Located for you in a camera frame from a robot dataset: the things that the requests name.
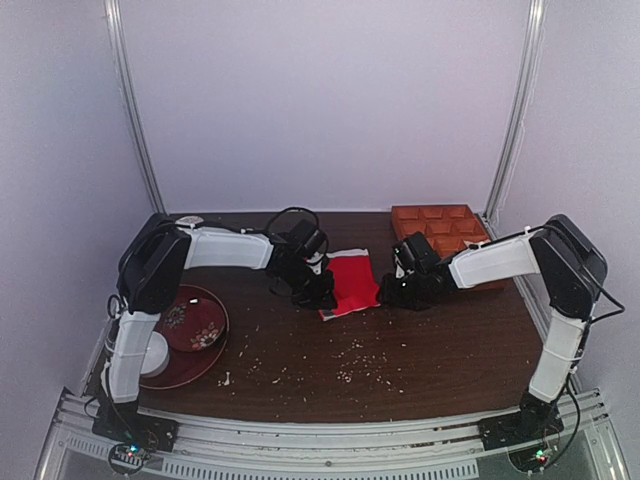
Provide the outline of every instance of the red packet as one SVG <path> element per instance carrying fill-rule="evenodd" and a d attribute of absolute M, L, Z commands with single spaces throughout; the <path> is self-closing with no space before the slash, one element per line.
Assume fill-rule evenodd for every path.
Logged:
<path fill-rule="evenodd" d="M 327 257 L 331 259 L 328 268 L 333 272 L 333 293 L 338 307 L 333 310 L 320 310 L 324 321 L 380 306 L 376 300 L 380 287 L 373 279 L 368 250 L 341 250 L 329 253 Z"/>

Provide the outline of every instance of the metal frame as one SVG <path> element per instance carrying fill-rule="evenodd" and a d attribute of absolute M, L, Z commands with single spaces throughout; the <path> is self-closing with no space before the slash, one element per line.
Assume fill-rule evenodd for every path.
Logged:
<path fill-rule="evenodd" d="M 531 0 L 529 6 L 529 20 L 525 35 L 520 63 L 520 74 L 516 88 L 516 96 L 513 100 L 507 135 L 502 146 L 500 162 L 496 172 L 491 193 L 484 211 L 484 217 L 489 223 L 495 220 L 500 203 L 504 199 L 509 179 L 513 171 L 518 147 L 521 140 L 522 120 L 529 101 L 532 83 L 535 78 L 535 70 L 540 55 L 540 39 L 542 37 L 542 24 L 544 21 L 546 0 Z"/>
<path fill-rule="evenodd" d="M 113 442 L 91 433 L 92 419 L 83 412 L 85 401 L 86 398 L 66 392 L 61 396 L 38 465 L 37 480 L 58 480 L 67 450 L 105 459 Z M 580 429 L 590 432 L 591 454 L 598 464 L 599 478 L 628 478 L 599 391 L 580 394 L 578 401 L 582 411 Z M 566 440 L 576 421 L 569 397 L 560 399 L 559 410 Z M 485 452 L 476 422 L 515 408 L 369 424 L 259 423 L 141 411 L 179 422 L 174 452 L 155 454 L 145 467 L 148 472 L 168 478 L 355 480 L 366 473 L 372 479 L 395 476 L 397 480 L 462 480 L 478 478 L 478 459 L 507 452 Z M 96 407 L 89 406 L 88 413 L 95 415 Z M 449 476 L 439 472 L 448 472 Z"/>
<path fill-rule="evenodd" d="M 127 115 L 129 119 L 129 127 L 138 156 L 138 163 L 147 189 L 147 194 L 151 200 L 153 209 L 156 212 L 165 213 L 164 202 L 160 195 L 160 188 L 156 175 L 153 171 L 151 158 L 147 142 L 144 138 L 144 130 L 142 121 L 140 120 L 140 112 L 138 111 L 138 103 L 133 88 L 133 80 L 129 69 L 129 60 L 127 57 L 127 49 L 124 39 L 124 30 L 122 27 L 122 19 L 120 16 L 120 1 L 105 0 L 104 7 L 107 17 L 107 25 L 109 28 L 109 38 L 111 40 L 111 48 L 116 64 L 116 72 L 120 81 L 120 88 L 124 99 Z"/>

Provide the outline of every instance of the red plate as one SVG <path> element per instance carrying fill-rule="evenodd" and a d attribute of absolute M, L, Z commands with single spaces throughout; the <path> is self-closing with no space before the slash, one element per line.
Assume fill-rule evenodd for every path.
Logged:
<path fill-rule="evenodd" d="M 187 385 L 204 375 L 218 361 L 229 337 L 229 315 L 218 297 L 204 288 L 193 285 L 180 285 L 178 298 L 167 312 L 171 312 L 175 305 L 179 305 L 185 298 L 201 298 L 215 302 L 219 308 L 211 308 L 211 322 L 221 325 L 224 329 L 212 345 L 198 351 L 185 352 L 169 347 L 169 364 L 157 377 L 141 378 L 140 386 L 149 390 L 169 390 Z M 160 318 L 155 331 L 162 333 L 166 329 L 165 314 Z"/>

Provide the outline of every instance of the orange divided tray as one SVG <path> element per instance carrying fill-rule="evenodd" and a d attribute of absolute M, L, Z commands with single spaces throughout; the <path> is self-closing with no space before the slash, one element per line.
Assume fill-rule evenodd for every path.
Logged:
<path fill-rule="evenodd" d="M 422 232 L 441 258 L 467 248 L 467 243 L 489 240 L 480 220 L 467 205 L 424 205 L 391 208 L 391 222 L 398 240 Z M 504 280 L 485 283 L 474 290 L 503 289 Z"/>

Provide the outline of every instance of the wooden tabletop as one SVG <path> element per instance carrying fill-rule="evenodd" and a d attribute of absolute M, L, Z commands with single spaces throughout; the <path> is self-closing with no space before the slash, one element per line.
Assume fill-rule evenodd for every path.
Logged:
<path fill-rule="evenodd" d="M 206 217 L 257 227 L 269 215 Z M 377 280 L 392 271 L 390 214 L 320 218 L 332 251 L 367 248 Z M 291 220 L 278 225 L 286 229 Z M 267 422 L 475 413 L 516 405 L 541 353 L 513 282 L 504 291 L 464 292 L 423 312 L 380 307 L 328 322 L 269 293 L 269 282 L 263 272 L 236 268 L 185 272 L 183 283 L 207 288 L 225 304 L 229 342 L 206 375 L 175 390 L 143 390 L 141 405 Z"/>

